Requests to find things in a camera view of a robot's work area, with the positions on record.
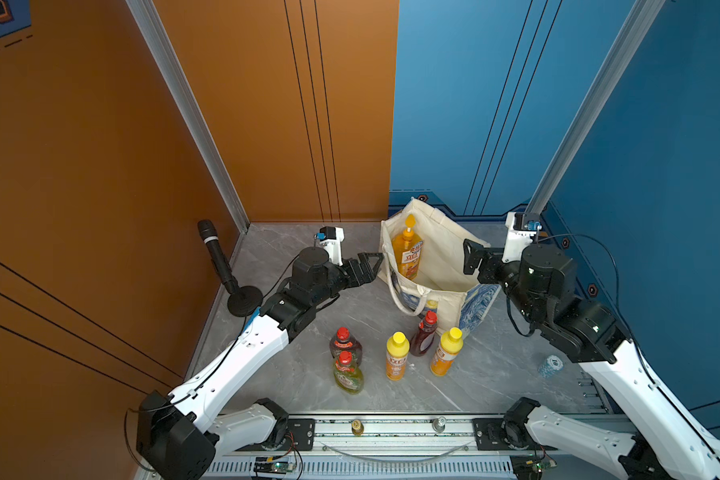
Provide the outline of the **large orange dish soap bottle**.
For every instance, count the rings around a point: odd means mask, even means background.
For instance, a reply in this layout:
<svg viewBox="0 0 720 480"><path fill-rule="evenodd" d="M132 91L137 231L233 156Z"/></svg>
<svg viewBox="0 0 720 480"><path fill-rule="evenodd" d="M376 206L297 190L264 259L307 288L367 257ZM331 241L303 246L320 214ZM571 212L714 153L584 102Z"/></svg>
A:
<svg viewBox="0 0 720 480"><path fill-rule="evenodd" d="M409 280L414 280L418 275L423 247L423 239L415 227L416 219L413 214L409 214L402 232L392 240L397 271Z"/></svg>

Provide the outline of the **starry night canvas tote bag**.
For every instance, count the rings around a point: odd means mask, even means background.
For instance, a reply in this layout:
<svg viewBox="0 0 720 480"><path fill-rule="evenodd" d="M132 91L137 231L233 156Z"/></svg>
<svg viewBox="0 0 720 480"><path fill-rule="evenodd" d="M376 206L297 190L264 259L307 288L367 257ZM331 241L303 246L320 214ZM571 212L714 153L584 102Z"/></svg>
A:
<svg viewBox="0 0 720 480"><path fill-rule="evenodd" d="M393 240L403 233L408 216L414 218L414 232L423 241L414 279L403 276L393 248ZM379 277L405 315L421 317L428 304L435 302L440 334L457 327L469 336L487 318L499 296L499 285L481 284L476 275L463 272L466 240L483 242L441 210L418 199L411 199L402 211L381 222L380 250L385 261Z"/></svg>

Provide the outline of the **orange bottle yellow cap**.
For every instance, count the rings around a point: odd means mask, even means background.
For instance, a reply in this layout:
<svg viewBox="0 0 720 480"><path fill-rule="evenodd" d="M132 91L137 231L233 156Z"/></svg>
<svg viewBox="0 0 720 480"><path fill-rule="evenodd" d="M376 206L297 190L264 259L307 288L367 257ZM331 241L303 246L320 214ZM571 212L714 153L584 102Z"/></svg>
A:
<svg viewBox="0 0 720 480"><path fill-rule="evenodd" d="M407 365L410 343L403 332L395 332L386 343L386 375L392 381L403 378Z"/></svg>
<svg viewBox="0 0 720 480"><path fill-rule="evenodd" d="M440 337L439 345L430 363L431 372L439 377L445 376L464 345L463 332L453 327Z"/></svg>

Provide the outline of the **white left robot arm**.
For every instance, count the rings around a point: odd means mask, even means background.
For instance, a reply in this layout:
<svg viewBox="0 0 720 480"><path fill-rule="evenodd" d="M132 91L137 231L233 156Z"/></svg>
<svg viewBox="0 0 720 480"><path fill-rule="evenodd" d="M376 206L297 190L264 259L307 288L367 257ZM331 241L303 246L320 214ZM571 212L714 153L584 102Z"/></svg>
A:
<svg viewBox="0 0 720 480"><path fill-rule="evenodd" d="M335 264L320 247L303 249L290 276L229 347L168 395L152 392L145 397L137 411L138 454L163 479L198 479L219 454L249 445L280 447L288 414L276 402L262 398L232 414L223 408L342 291L373 282L383 262L381 253L361 253Z"/></svg>

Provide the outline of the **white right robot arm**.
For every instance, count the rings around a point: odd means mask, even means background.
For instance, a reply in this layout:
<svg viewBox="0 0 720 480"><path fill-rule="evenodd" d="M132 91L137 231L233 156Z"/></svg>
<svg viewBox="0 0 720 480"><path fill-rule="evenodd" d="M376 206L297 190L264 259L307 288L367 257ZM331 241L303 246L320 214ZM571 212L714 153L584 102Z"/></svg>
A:
<svg viewBox="0 0 720 480"><path fill-rule="evenodd" d="M510 444L566 451L619 479L720 479L720 440L649 366L631 330L576 294L577 264L553 244L530 243L514 259L465 240L463 270L502 288L538 331L617 403L636 431L611 432L521 398L504 416Z"/></svg>

